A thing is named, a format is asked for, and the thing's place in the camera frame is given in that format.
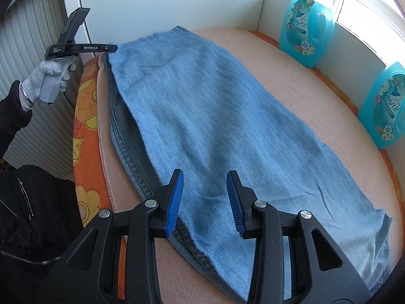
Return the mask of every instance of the detergent bottle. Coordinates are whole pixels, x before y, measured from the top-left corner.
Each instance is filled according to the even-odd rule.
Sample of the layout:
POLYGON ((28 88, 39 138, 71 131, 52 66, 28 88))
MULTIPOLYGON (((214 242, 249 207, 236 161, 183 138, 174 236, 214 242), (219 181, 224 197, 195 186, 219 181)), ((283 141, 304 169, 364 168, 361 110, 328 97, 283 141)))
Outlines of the detergent bottle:
POLYGON ((306 67, 314 67, 335 29, 330 0, 291 0, 281 27, 280 49, 306 67))
POLYGON ((385 68, 374 82, 358 118, 379 149, 405 133, 405 62, 385 68))

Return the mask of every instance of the gloved hand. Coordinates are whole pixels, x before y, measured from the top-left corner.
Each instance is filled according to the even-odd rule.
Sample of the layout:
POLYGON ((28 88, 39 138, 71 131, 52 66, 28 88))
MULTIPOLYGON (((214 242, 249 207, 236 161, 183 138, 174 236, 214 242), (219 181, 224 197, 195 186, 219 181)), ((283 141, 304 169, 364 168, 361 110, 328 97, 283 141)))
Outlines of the gloved hand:
POLYGON ((55 79, 57 79, 57 81, 55 81, 55 86, 58 86, 60 92, 66 91, 66 85, 70 79, 70 71, 74 71, 76 69, 77 59, 78 57, 76 56, 69 56, 67 58, 55 58, 54 60, 45 60, 40 62, 40 64, 31 72, 28 78, 21 83, 21 89, 25 93, 25 95, 23 93, 23 97, 25 98, 27 105, 32 107, 39 99, 42 82, 44 81, 46 75, 53 76, 55 79), (60 74, 63 69, 66 69, 66 71, 60 78, 60 74))

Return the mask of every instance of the bracelet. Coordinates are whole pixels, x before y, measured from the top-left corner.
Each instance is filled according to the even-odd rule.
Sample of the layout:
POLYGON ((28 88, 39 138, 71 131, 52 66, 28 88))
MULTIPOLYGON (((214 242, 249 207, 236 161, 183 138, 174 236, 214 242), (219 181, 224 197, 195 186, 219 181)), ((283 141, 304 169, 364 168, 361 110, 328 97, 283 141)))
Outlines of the bracelet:
POLYGON ((34 106, 34 104, 33 104, 33 102, 31 101, 31 99, 28 98, 28 95, 27 95, 26 92, 24 91, 23 86, 22 86, 21 83, 20 83, 20 90, 21 90, 21 93, 23 94, 24 98, 25 98, 26 101, 27 101, 28 107, 29 107, 29 108, 32 108, 32 107, 34 106))

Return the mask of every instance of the knit glove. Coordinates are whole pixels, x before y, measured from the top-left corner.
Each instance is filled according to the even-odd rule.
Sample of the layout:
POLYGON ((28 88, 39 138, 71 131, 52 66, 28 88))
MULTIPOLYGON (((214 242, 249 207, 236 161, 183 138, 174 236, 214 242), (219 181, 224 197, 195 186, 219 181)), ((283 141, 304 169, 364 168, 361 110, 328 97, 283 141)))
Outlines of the knit glove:
MULTIPOLYGON (((76 61, 77 57, 74 60, 73 64, 71 64, 64 74, 61 77, 60 81, 56 81, 55 85, 59 87, 60 92, 66 91, 67 82, 70 79, 70 71, 74 71, 76 69, 76 61)), ((41 86, 42 82, 46 75, 51 75, 55 77, 60 77, 63 67, 63 58, 56 58, 54 60, 45 60, 40 62, 40 64, 31 72, 27 79, 25 79, 22 84, 21 88, 24 91, 25 95, 28 98, 28 105, 32 107, 34 103, 38 100, 41 94, 41 86)))

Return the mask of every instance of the black cable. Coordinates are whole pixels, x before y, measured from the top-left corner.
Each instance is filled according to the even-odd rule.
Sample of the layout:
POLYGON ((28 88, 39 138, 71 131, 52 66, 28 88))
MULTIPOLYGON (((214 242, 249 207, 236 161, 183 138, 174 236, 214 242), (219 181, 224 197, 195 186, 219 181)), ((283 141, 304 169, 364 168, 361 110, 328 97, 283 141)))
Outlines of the black cable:
POLYGON ((68 96, 66 96, 66 92, 63 92, 63 94, 65 95, 66 100, 67 100, 67 101, 69 102, 69 104, 72 106, 73 110, 75 110, 75 108, 74 108, 72 102, 69 100, 68 96))

